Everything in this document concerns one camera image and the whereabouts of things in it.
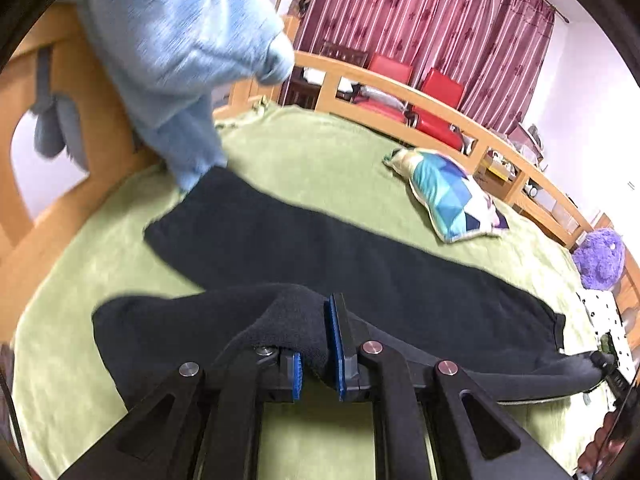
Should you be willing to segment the person's right hand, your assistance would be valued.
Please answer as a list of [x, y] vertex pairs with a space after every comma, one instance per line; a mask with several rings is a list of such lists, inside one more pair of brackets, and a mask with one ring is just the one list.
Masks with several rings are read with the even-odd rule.
[[605, 414], [602, 426], [594, 433], [592, 440], [577, 460], [576, 479], [599, 478], [608, 469], [615, 457], [625, 446], [625, 438], [608, 438], [618, 419], [618, 410]]

